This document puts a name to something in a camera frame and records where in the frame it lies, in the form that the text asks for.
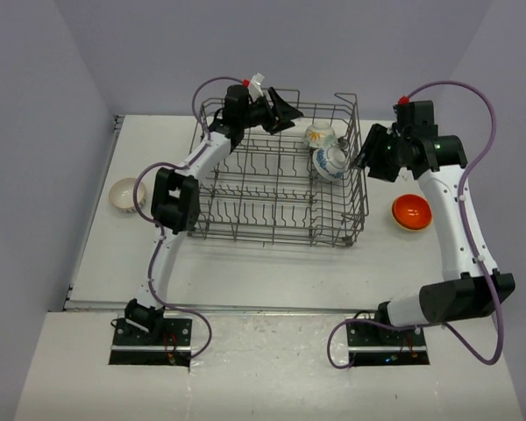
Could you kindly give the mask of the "white floral bowl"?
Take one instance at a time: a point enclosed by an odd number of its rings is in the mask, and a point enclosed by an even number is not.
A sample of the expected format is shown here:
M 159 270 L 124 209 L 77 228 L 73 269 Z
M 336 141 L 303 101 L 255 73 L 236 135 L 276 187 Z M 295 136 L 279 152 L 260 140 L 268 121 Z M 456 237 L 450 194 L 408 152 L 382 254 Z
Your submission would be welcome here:
M 334 146 L 338 138 L 328 121 L 314 121 L 305 131 L 302 142 L 309 148 Z

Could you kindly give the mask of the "white blue flower bowl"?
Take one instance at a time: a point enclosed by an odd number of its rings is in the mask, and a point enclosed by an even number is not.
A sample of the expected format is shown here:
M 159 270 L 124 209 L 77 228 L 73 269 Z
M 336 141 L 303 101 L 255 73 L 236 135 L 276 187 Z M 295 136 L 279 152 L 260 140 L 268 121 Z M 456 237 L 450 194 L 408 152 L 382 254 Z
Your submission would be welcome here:
M 340 181 L 346 170 L 347 158 L 336 146 L 318 148 L 312 155 L 315 170 L 329 182 Z

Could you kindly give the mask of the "orange bowl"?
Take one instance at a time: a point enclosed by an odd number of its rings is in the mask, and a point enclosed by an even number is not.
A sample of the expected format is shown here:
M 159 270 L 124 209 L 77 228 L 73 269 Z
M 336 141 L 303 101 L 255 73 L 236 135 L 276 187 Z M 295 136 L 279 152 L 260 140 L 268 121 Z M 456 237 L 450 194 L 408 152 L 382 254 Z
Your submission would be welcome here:
M 391 213 L 400 227 L 411 231 L 427 228 L 433 219 L 429 203 L 414 194 L 398 196 L 392 203 Z

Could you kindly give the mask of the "grey wire dish rack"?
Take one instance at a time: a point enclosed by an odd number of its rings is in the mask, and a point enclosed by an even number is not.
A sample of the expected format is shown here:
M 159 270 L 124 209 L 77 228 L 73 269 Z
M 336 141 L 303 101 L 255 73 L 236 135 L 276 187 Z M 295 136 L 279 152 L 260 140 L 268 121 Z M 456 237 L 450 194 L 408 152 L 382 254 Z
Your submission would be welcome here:
M 260 127 L 246 131 L 201 185 L 200 217 L 189 236 L 350 247 L 369 213 L 366 178 L 353 170 L 338 181 L 324 179 L 302 137 L 311 124 L 328 124 L 345 156 L 354 157 L 362 144 L 358 97 L 337 93 L 316 102 L 301 99 L 294 89 L 279 94 L 302 118 L 275 135 Z

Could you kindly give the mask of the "white blue striped bowl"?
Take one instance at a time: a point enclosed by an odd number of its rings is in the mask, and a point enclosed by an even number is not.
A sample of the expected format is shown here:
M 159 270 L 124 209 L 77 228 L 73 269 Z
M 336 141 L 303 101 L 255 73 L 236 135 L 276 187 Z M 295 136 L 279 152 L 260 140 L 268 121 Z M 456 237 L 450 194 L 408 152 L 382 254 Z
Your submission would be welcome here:
M 133 202 L 133 191 L 136 179 L 127 177 L 116 181 L 110 188 L 108 199 L 110 205 L 121 212 L 133 213 L 136 207 Z M 147 189 L 143 182 L 141 182 L 137 189 L 137 203 L 141 208 L 147 199 Z

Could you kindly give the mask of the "yellow checkered bowl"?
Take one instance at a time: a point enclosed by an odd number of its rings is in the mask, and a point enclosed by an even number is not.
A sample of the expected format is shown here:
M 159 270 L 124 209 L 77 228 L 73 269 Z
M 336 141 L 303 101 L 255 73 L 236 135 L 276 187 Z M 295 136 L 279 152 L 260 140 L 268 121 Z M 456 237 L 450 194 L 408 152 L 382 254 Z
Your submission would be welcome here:
M 392 217 L 401 228 L 409 231 L 424 230 L 432 222 L 432 213 L 429 208 L 393 207 Z

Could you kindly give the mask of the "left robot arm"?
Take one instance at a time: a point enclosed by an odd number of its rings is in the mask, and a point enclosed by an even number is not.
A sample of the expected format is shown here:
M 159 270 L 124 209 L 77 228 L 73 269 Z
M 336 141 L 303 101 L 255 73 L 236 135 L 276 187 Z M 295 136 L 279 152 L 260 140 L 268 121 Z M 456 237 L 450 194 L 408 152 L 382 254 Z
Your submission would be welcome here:
M 150 216 L 141 217 L 160 230 L 149 261 L 146 282 L 125 307 L 125 322 L 143 343 L 153 345 L 163 338 L 166 309 L 179 308 L 166 303 L 169 277 L 188 232 L 193 231 L 201 214 L 200 187 L 210 171 L 227 158 L 241 143 L 245 132 L 261 127 L 269 134 L 295 125 L 303 113 L 283 100 L 273 88 L 252 97 L 243 84 L 231 85 L 224 106 L 204 126 L 201 144 L 182 163 L 152 164 L 140 175 L 156 169 Z

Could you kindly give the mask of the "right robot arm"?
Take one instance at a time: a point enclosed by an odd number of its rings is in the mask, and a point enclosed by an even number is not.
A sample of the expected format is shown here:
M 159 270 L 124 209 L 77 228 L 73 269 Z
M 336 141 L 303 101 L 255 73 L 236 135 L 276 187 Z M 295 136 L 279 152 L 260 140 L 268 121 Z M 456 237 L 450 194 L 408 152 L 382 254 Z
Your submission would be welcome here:
M 394 182 L 402 168 L 412 173 L 430 206 L 443 280 L 422 286 L 414 296 L 380 304 L 382 318 L 373 323 L 373 333 L 385 345 L 400 339 L 405 326 L 490 316 L 515 289 L 513 275 L 500 271 L 481 233 L 462 178 L 467 158 L 461 140 L 439 135 L 430 100 L 401 98 L 394 113 L 390 127 L 371 127 L 350 167 L 386 182 Z

